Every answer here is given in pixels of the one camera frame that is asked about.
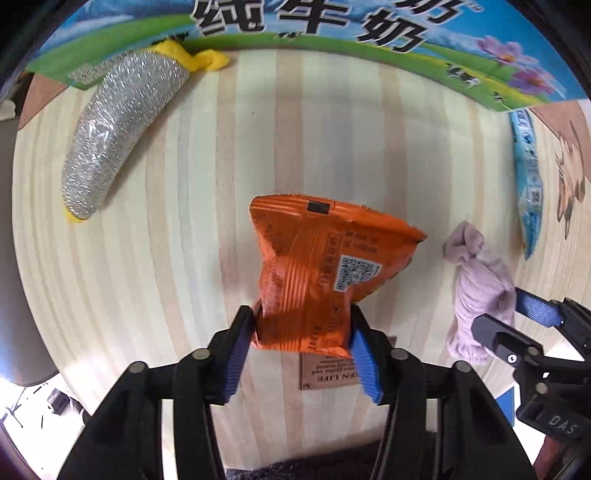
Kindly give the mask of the silver yellow scrubbing sponge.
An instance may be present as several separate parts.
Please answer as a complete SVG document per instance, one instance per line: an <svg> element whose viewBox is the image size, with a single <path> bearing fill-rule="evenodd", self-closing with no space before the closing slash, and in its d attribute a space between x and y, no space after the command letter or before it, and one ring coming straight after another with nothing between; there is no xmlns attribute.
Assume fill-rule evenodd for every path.
<svg viewBox="0 0 591 480"><path fill-rule="evenodd" d="M166 39L114 65L81 112L63 164L61 195L69 218L84 222L101 208L144 132L192 74L228 64L221 51L192 55Z"/></svg>

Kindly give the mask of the orange snack packet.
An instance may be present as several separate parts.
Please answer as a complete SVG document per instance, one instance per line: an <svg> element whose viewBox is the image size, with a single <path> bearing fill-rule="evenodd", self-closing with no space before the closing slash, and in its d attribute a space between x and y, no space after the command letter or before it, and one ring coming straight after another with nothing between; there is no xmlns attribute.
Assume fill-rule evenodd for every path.
<svg viewBox="0 0 591 480"><path fill-rule="evenodd" d="M249 205L263 267L254 343L349 356L351 307L403 271L427 236L366 206L297 194Z"/></svg>

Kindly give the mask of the open cardboard box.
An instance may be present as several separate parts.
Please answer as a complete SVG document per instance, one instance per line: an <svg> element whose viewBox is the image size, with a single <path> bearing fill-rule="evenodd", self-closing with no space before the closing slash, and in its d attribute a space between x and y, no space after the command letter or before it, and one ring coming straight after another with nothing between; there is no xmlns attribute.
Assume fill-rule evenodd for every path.
<svg viewBox="0 0 591 480"><path fill-rule="evenodd" d="M590 94L587 57L555 46L507 1L88 1L28 69L84 89L126 52L168 38L190 52L351 55L428 77L495 111Z"/></svg>

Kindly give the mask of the lilac cloth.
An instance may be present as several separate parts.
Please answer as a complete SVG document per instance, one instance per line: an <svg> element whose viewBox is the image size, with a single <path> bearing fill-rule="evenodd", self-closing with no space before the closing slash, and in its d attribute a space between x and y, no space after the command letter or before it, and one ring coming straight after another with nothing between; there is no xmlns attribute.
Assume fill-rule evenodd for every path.
<svg viewBox="0 0 591 480"><path fill-rule="evenodd" d="M483 314L515 325L517 294L512 274L504 260L486 245L484 235L468 221L454 229L444 243L443 254L456 267L448 352L456 360L484 364L490 353L475 340L472 325Z"/></svg>

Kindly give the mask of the light blue snack packet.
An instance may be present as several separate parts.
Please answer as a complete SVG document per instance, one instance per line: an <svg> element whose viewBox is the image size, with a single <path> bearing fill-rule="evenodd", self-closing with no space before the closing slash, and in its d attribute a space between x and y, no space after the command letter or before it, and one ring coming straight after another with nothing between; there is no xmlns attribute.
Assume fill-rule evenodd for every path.
<svg viewBox="0 0 591 480"><path fill-rule="evenodd" d="M517 210L528 260L537 246L543 220L544 185L539 170L536 135L527 109L509 115L513 134L513 158L517 191Z"/></svg>

